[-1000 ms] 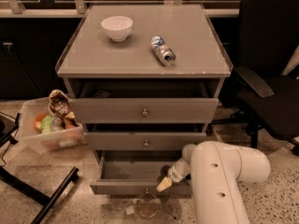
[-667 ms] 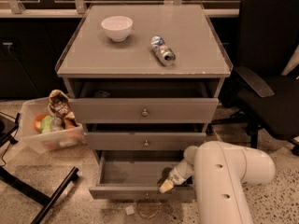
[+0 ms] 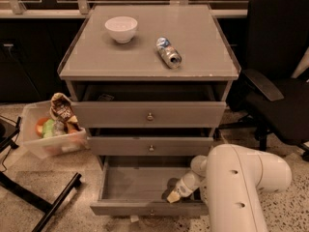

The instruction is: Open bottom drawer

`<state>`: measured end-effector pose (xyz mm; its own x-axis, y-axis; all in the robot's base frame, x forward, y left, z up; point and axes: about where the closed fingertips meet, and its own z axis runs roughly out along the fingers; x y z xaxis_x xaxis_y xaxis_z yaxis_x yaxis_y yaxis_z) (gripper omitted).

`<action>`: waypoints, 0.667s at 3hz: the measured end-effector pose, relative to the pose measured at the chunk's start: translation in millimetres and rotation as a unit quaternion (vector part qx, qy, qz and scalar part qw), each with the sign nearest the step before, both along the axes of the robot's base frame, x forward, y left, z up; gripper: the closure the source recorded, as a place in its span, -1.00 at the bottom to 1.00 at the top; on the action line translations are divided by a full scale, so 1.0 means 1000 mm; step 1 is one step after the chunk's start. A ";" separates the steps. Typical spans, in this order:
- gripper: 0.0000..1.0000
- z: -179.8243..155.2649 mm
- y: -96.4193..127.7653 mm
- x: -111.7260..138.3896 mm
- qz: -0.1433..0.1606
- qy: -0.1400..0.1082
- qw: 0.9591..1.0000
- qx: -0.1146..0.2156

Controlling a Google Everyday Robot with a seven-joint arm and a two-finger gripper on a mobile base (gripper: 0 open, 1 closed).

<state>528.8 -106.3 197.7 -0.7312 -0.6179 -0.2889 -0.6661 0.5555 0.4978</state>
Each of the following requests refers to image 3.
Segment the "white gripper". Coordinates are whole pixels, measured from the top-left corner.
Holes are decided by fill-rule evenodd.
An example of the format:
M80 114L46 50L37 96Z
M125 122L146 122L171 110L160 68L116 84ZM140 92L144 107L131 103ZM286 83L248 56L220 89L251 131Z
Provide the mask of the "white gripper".
M177 181L175 190L172 190L167 196L167 201L169 203L175 203L178 202L181 197L188 197L201 186L203 181L203 176L200 176L193 171L187 172Z

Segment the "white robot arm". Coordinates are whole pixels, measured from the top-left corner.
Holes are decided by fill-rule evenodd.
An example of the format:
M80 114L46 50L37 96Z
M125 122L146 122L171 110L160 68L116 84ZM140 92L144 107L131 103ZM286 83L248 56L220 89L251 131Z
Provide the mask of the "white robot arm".
M282 158L221 144L193 158L167 201L175 203L206 186L211 232L268 232L258 193L282 192L291 182L291 168Z

